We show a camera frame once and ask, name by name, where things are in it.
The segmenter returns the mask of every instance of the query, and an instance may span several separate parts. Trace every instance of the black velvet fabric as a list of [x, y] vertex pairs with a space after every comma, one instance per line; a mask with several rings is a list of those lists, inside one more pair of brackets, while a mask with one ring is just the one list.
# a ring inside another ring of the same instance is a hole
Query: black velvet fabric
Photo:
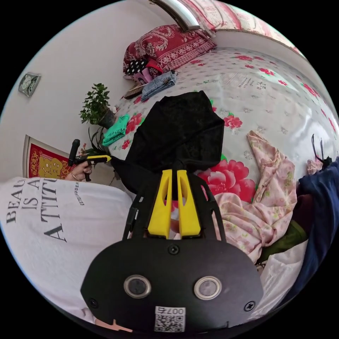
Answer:
[[193, 173], [217, 165], [223, 137], [224, 121], [213, 112], [204, 91], [164, 97], [138, 127], [126, 160], [112, 157], [111, 163], [126, 188], [137, 194], [142, 184], [163, 170]]

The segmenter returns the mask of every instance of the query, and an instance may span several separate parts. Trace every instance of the plant pot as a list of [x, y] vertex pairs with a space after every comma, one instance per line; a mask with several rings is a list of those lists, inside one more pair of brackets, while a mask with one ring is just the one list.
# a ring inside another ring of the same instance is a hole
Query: plant pot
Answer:
[[113, 124], [115, 122], [115, 118], [116, 118], [116, 116], [114, 115], [112, 110], [110, 108], [108, 108], [105, 115], [98, 122], [98, 125], [106, 128], [106, 129], [109, 129], [111, 126], [113, 126]]

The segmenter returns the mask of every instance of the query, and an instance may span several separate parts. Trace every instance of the navy blue clothing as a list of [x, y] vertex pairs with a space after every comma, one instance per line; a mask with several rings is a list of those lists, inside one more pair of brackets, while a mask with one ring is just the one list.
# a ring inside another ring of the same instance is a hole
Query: navy blue clothing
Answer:
[[280, 305], [295, 297], [319, 268], [339, 227], [339, 157], [326, 169], [299, 180], [299, 194], [311, 194], [314, 222], [304, 262], [294, 285]]

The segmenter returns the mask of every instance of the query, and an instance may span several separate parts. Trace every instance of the screw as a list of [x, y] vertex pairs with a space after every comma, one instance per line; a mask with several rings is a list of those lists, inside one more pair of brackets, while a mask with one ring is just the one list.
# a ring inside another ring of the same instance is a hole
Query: screw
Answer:
[[93, 298], [90, 298], [89, 304], [91, 305], [92, 308], [98, 308], [99, 307], [98, 302]]
[[173, 254], [173, 255], [178, 254], [179, 253], [179, 246], [177, 246], [177, 245], [169, 245], [168, 253], [169, 254]]
[[254, 306], [255, 306], [255, 302], [254, 301], [250, 301], [248, 302], [245, 307], [244, 307], [244, 311], [245, 312], [249, 312], [251, 311], [252, 309], [254, 309]]

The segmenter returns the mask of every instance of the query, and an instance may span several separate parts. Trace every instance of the red poster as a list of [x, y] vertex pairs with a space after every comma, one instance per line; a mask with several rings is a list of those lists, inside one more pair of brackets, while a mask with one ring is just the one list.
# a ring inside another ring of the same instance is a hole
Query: red poster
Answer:
[[31, 143], [29, 150], [29, 178], [65, 179], [74, 167], [68, 166], [67, 158]]

